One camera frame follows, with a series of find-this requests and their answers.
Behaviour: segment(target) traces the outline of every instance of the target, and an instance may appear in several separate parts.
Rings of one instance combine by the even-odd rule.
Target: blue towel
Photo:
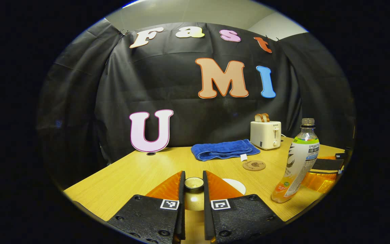
[[[229,159],[240,157],[241,154],[260,153],[260,150],[254,147],[248,139],[216,144],[196,144],[191,147],[191,151],[196,159],[203,162],[214,158]]]

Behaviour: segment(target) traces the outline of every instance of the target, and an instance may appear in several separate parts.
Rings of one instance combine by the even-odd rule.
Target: white saucer
[[[242,184],[242,182],[233,179],[223,179],[223,180],[228,184],[230,184],[232,187],[236,188],[238,191],[240,191],[241,194],[245,195],[246,187]]]

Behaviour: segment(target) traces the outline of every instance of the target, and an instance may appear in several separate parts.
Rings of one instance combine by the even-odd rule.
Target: toaster
[[[264,150],[281,146],[281,122],[251,122],[251,143]]]

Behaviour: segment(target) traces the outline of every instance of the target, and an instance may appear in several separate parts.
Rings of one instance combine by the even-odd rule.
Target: tabletop
[[[259,171],[244,169],[240,158],[198,161],[192,154],[191,147],[165,148],[153,156],[133,151],[67,188],[64,193],[99,218],[108,221],[133,195],[146,195],[173,174],[184,170],[186,178],[202,178],[203,170],[208,170],[223,179],[240,181],[246,187],[245,195],[257,194],[277,216],[287,221],[320,198],[322,193],[302,186],[292,199],[284,203],[271,200],[274,187],[284,175],[288,148],[292,142],[292,138],[281,139],[279,148],[260,149],[261,153],[247,157],[248,161],[265,163],[266,168]],[[334,156],[344,151],[320,145],[319,157]],[[185,217],[186,240],[181,241],[182,244],[209,243],[204,240],[203,211],[186,210]]]

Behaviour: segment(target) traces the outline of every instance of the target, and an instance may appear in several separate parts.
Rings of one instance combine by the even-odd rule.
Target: plastic bottle
[[[319,155],[320,143],[314,133],[314,119],[302,119],[300,128],[302,131],[294,138],[288,151],[285,174],[272,193],[272,200],[278,203],[295,196]]]

